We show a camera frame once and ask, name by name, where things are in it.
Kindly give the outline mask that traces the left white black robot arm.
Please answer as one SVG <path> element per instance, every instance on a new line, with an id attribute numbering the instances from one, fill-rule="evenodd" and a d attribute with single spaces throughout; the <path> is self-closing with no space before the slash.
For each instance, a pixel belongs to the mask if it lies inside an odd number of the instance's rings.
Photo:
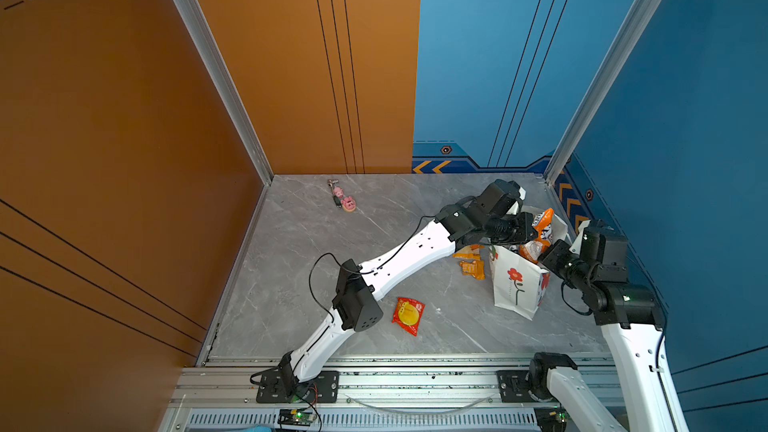
<path id="1" fill-rule="evenodd" d="M 522 245 L 535 238 L 533 214 L 522 207 L 527 191 L 515 181 L 497 179 L 478 196 L 448 204 L 425 216 L 401 245 L 381 256 L 339 265 L 336 295 L 318 329 L 283 355 L 278 372 L 289 391 L 315 379 L 328 359 L 352 335 L 383 317 L 379 302 L 399 283 L 440 259 L 471 245 Z"/>

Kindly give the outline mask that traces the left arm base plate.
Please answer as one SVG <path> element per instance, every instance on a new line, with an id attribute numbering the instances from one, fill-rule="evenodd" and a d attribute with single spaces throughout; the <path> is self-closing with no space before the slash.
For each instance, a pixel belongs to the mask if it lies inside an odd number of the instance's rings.
<path id="1" fill-rule="evenodd" d="M 266 369 L 252 374 L 249 380 L 256 388 L 258 403 L 325 404 L 337 401 L 339 378 L 337 371 L 323 371 L 309 382 L 286 384 L 277 369 Z"/>

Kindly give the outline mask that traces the red yellow snack packet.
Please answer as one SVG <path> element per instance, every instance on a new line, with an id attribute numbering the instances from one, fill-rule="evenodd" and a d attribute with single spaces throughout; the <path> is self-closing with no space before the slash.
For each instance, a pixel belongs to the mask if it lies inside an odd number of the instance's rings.
<path id="1" fill-rule="evenodd" d="M 419 325 L 425 305 L 415 299 L 399 297 L 394 309 L 392 322 L 414 337 L 418 336 Z"/>

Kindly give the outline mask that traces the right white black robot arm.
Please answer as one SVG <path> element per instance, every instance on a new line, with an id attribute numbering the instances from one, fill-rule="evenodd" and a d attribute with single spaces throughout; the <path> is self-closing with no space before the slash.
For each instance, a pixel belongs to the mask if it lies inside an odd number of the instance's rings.
<path id="1" fill-rule="evenodd" d="M 656 292 L 630 282 L 627 258 L 627 238 L 597 220 L 580 226 L 574 244 L 556 241 L 539 262 L 581 293 L 600 328 L 618 374 L 629 430 L 685 431 L 688 424 L 668 367 L 665 313 Z M 534 398 L 559 402 L 582 431 L 623 428 L 566 354 L 535 354 L 528 383 Z"/>

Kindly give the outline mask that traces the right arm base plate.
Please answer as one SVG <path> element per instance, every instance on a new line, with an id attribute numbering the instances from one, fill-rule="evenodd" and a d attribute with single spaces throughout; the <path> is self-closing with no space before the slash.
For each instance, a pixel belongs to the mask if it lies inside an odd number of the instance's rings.
<path id="1" fill-rule="evenodd" d="M 536 394 L 527 371 L 498 370 L 496 378 L 503 403 L 547 403 L 553 400 L 546 392 Z"/>

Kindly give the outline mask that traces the orange snack bag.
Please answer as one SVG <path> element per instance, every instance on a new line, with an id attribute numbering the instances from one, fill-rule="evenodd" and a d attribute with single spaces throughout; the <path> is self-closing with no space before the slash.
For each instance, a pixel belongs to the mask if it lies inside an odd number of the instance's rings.
<path id="1" fill-rule="evenodd" d="M 546 209 L 534 217 L 533 228 L 536 236 L 518 249 L 519 254 L 529 262 L 536 264 L 541 254 L 551 246 L 553 218 L 554 210 L 552 208 Z"/>

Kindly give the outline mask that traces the white floral paper bag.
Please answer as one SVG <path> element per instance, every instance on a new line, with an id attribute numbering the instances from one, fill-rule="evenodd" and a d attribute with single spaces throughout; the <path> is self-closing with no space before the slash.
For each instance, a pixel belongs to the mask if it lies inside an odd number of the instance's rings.
<path id="1" fill-rule="evenodd" d="M 546 209 L 525 206 L 524 212 L 535 217 Z M 552 244 L 566 240 L 567 224 L 554 212 L 552 219 Z M 494 305 L 511 310 L 529 320 L 534 318 L 541 306 L 550 282 L 550 272 L 539 264 L 523 258 L 519 246 L 492 246 L 489 252 L 490 270 L 493 281 Z"/>

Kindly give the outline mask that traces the small orange snack packet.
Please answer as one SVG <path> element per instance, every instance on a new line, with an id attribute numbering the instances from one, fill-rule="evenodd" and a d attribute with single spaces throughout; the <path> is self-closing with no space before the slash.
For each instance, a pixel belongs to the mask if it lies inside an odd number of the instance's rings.
<path id="1" fill-rule="evenodd" d="M 483 249 L 482 245 L 470 245 L 465 246 L 461 248 L 459 251 L 453 254 L 454 258 L 460 259 L 462 261 L 476 261 L 481 260 L 481 250 Z"/>

